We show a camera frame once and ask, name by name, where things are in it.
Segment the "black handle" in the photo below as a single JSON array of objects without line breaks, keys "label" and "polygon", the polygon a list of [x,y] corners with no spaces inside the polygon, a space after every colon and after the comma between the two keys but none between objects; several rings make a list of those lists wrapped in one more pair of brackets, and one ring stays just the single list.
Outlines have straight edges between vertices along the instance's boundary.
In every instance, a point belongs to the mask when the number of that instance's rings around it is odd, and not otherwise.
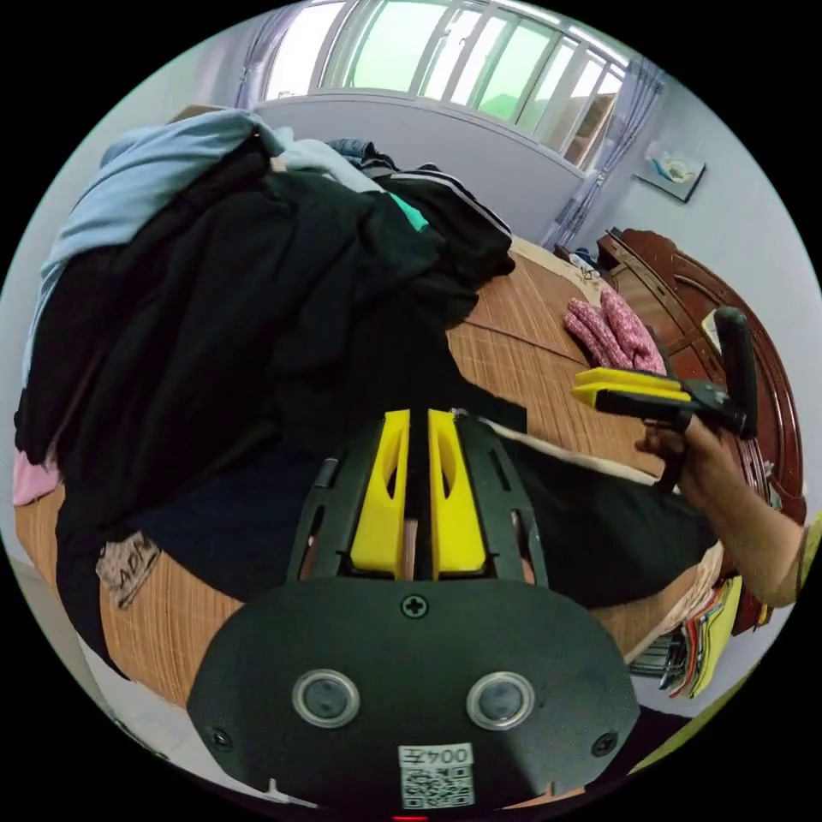
[{"label": "black handle", "polygon": [[[673,420],[667,425],[671,430],[676,431],[677,434],[684,434],[691,424],[692,412],[680,410]],[[685,468],[685,460],[688,456],[688,444],[684,444],[681,454],[669,457],[665,460],[665,470],[662,476],[654,483],[654,488],[663,494],[670,494],[673,492],[676,485],[679,483],[679,478],[682,476],[682,470]]]},{"label": "black handle", "polygon": [[722,306],[714,314],[728,397],[731,406],[742,412],[742,439],[756,436],[759,420],[759,398],[756,387],[756,359],[748,320],[738,308]]}]

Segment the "pile of clothes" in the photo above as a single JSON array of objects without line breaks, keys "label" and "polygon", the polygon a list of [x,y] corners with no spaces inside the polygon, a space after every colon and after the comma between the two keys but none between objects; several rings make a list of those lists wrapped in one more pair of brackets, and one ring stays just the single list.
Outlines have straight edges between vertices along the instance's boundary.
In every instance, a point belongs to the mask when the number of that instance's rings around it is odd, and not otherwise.
[{"label": "pile of clothes", "polygon": [[[101,582],[128,607],[118,568],[147,574],[158,551],[243,602],[282,584],[323,460],[386,411],[463,408],[526,431],[446,337],[513,270],[510,244],[439,169],[247,111],[111,146],[41,271],[15,415],[15,502],[65,485],[57,588],[85,642],[116,669]],[[541,530],[562,535],[552,586],[583,605],[654,593],[715,541],[684,503],[510,450]]]}]

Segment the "teal cloth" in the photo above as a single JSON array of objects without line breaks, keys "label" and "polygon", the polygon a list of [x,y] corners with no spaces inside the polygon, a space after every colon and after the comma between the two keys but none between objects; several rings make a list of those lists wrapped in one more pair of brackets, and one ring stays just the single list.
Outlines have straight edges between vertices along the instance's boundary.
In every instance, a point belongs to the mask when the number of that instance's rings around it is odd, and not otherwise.
[{"label": "teal cloth", "polygon": [[405,200],[401,200],[396,194],[392,194],[391,196],[394,198],[394,202],[402,208],[403,213],[414,228],[422,231],[428,225],[428,221],[422,216],[422,211],[418,211]]}]

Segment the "bamboo mat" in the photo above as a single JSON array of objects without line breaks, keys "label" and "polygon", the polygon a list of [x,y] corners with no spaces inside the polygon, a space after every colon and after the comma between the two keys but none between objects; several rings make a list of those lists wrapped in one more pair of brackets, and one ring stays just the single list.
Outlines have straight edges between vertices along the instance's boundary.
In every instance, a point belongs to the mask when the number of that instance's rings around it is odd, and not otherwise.
[{"label": "bamboo mat", "polygon": [[[660,464],[633,449],[639,422],[595,414],[570,401],[574,374],[587,364],[563,329],[562,316],[571,296],[594,301],[596,289],[582,282],[573,266],[529,245],[516,246],[514,272],[483,289],[469,321],[450,332],[462,372],[524,405],[529,433],[658,475]],[[61,487],[15,512],[20,542],[55,593],[55,525],[62,502]],[[655,626],[664,625],[695,578],[690,569],[654,597],[593,614],[629,654],[653,636]],[[186,702],[211,638],[239,607],[240,602],[209,588],[164,553],[125,611],[108,594],[100,596],[106,644],[116,664],[178,705]]]}]

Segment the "wooden headboard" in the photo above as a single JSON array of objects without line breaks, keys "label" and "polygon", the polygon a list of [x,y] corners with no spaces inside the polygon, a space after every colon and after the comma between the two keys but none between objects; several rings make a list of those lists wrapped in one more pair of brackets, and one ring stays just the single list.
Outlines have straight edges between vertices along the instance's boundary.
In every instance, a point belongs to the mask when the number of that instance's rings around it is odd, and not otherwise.
[{"label": "wooden headboard", "polygon": [[[652,329],[682,379],[725,384],[722,361],[702,321],[720,306],[743,311],[753,338],[759,392],[759,436],[726,445],[742,476],[764,499],[804,525],[799,421],[788,376],[773,341],[750,306],[720,277],[652,231],[612,230],[599,240],[605,279]],[[755,600],[742,599],[735,633],[762,624]]]}]

